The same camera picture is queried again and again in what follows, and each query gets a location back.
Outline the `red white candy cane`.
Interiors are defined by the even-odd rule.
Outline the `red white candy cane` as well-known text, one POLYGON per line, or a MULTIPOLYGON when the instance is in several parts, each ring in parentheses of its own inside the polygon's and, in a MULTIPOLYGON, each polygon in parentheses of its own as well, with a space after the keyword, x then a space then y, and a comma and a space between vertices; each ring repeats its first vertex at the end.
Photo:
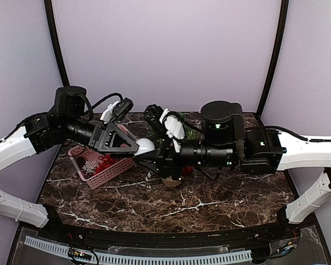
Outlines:
POLYGON ((147 175, 145 176, 145 181, 146 181, 146 182, 151 181, 151 180, 153 179, 152 175, 153 175, 153 173, 152 173, 151 171, 149 171, 149 172, 147 173, 147 175))

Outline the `pink plastic basket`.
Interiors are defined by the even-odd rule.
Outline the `pink plastic basket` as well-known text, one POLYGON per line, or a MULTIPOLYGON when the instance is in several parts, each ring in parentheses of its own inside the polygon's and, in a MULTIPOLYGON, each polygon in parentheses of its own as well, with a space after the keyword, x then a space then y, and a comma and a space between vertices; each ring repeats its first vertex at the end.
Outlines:
POLYGON ((68 157, 71 159, 80 179, 92 190, 135 166, 132 158, 112 158, 109 154, 102 155, 82 145, 71 148, 68 151, 68 157), (83 172, 82 167, 85 161, 98 162, 95 174, 85 174, 83 172))

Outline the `red ball ornament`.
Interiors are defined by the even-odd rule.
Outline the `red ball ornament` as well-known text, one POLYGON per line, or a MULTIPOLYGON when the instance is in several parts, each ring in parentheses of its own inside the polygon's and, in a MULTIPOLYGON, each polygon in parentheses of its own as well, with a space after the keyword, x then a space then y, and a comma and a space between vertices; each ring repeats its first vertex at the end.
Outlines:
POLYGON ((192 175, 193 171, 194 171, 194 168, 192 166, 184 166, 182 168, 180 175, 182 177, 188 177, 188 176, 192 175))

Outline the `white ball ornament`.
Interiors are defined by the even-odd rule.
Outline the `white ball ornament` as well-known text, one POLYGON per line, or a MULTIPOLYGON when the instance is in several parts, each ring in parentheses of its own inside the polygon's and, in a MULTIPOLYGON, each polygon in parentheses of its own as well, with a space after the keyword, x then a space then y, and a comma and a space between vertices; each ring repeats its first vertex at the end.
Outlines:
POLYGON ((136 143, 138 144, 138 150, 135 153, 135 156, 155 150, 155 145, 150 139, 141 138, 138 139, 136 143))

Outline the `small green christmas tree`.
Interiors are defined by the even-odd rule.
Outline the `small green christmas tree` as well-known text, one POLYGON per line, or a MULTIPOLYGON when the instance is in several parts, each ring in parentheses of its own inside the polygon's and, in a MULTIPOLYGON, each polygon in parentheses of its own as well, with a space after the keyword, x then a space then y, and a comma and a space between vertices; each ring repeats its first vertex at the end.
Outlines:
POLYGON ((185 139, 193 139, 201 134, 200 128, 189 122, 184 113, 168 109, 167 111, 160 121, 165 128, 166 135, 174 143, 180 144, 185 139))

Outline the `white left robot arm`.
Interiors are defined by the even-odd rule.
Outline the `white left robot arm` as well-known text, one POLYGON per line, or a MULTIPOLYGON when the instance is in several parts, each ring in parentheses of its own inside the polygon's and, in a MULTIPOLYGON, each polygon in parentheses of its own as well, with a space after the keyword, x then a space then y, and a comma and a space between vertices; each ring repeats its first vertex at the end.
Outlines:
POLYGON ((66 140, 72 140, 101 154, 120 157, 135 155, 139 145, 115 124, 134 104, 119 93, 112 93, 103 99, 113 96, 119 97, 119 100, 107 107, 100 120, 93 122, 93 110, 103 100, 92 105, 85 88, 58 88, 50 110, 23 119, 13 131, 0 139, 0 172, 61 145, 66 140))

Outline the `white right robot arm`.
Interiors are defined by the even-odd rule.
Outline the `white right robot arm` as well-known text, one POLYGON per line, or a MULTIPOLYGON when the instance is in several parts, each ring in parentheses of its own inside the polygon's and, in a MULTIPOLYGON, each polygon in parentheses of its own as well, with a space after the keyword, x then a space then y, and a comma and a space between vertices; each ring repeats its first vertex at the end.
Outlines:
POLYGON ((138 141, 136 163, 162 178, 179 178, 184 167, 203 172, 206 167, 238 168, 242 173, 273 174, 293 168, 322 168, 314 184, 295 201, 277 212, 270 234, 283 239, 331 197, 331 136, 301 136, 279 126, 245 128, 242 107, 222 100, 205 104, 201 110, 200 139, 189 139, 188 123, 177 112, 150 105, 148 123, 163 135, 160 148, 150 140, 138 141))

